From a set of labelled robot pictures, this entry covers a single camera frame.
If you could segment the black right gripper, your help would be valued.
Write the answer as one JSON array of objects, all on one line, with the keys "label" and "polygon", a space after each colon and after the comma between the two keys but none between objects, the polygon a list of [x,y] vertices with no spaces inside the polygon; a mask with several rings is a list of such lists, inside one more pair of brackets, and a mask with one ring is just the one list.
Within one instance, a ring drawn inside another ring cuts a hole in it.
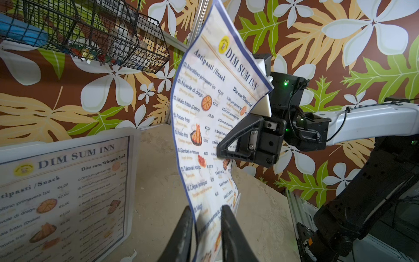
[{"label": "black right gripper", "polygon": [[284,119],[249,114],[217,145],[217,157],[270,168],[278,161],[286,127]]}]

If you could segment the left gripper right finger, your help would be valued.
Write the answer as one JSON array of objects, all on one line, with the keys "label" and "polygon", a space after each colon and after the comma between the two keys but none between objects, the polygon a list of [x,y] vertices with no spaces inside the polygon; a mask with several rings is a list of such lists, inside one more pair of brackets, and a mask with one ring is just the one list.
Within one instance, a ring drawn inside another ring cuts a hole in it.
[{"label": "left gripper right finger", "polygon": [[222,206],[221,234],[224,262],[258,262],[229,205]]}]

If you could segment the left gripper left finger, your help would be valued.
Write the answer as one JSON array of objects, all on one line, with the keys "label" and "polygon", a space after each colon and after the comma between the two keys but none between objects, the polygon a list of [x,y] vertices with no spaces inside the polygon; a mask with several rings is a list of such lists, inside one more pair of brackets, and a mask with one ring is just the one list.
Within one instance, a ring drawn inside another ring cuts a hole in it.
[{"label": "left gripper left finger", "polygon": [[193,225],[193,214],[190,207],[186,206],[158,262],[190,261]]}]

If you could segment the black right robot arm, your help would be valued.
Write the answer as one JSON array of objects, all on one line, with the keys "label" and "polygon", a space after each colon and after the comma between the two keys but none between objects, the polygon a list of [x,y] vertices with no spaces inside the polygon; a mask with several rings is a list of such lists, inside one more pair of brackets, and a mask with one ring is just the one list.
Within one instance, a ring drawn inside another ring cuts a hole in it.
[{"label": "black right robot arm", "polygon": [[382,103],[347,106],[337,111],[305,112],[301,104],[309,80],[272,73],[267,116],[253,113],[241,120],[217,145],[217,156],[266,168],[277,166],[287,144],[298,156],[340,145],[356,168],[344,162],[289,173],[276,186],[316,199],[313,226],[295,222],[303,262],[337,262],[354,255],[354,242],[365,238],[419,183],[419,100],[387,97]]}]

